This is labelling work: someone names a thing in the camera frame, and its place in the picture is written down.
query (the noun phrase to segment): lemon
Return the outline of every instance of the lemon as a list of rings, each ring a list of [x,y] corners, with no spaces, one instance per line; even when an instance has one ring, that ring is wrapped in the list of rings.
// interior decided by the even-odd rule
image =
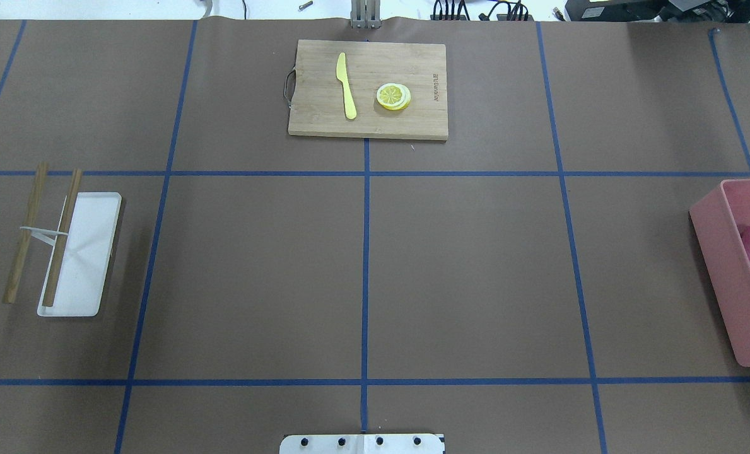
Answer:
[[[377,89],[377,101],[390,111],[399,111],[411,102],[411,91],[399,83],[386,83]]]

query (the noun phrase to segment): plastic knife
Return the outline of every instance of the plastic knife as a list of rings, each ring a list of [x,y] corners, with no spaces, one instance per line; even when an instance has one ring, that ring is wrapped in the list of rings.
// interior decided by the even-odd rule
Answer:
[[[344,87],[344,115],[349,120],[355,120],[358,111],[355,109],[355,101],[352,101],[352,92],[349,91],[349,79],[346,77],[346,54],[338,54],[338,62],[335,64],[335,78],[341,81]]]

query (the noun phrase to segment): metal handle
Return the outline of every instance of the metal handle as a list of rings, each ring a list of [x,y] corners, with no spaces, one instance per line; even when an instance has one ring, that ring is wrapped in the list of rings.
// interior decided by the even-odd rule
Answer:
[[[291,79],[291,74],[296,76],[296,66],[294,66],[290,71],[288,71],[288,75],[285,76],[285,87],[282,89],[282,97],[285,98],[285,101],[288,103],[288,109],[291,108],[291,104],[293,102],[293,95],[296,94],[296,78],[294,78],[293,93],[291,93],[291,98],[288,98],[288,81]]]

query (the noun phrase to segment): pink box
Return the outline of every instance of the pink box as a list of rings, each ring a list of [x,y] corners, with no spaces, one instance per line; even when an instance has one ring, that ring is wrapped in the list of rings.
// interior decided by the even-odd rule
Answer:
[[[689,213],[736,362],[750,367],[750,262],[739,235],[750,225],[750,179],[723,181]]]

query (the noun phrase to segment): cutting board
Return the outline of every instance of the cutting board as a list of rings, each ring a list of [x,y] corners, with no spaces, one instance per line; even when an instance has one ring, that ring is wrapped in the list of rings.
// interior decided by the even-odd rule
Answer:
[[[358,109],[344,115],[338,54],[346,53],[349,88]],[[384,83],[411,90],[411,103],[387,111],[375,99]],[[444,44],[299,40],[296,87],[288,133],[294,136],[447,140],[447,61]]]

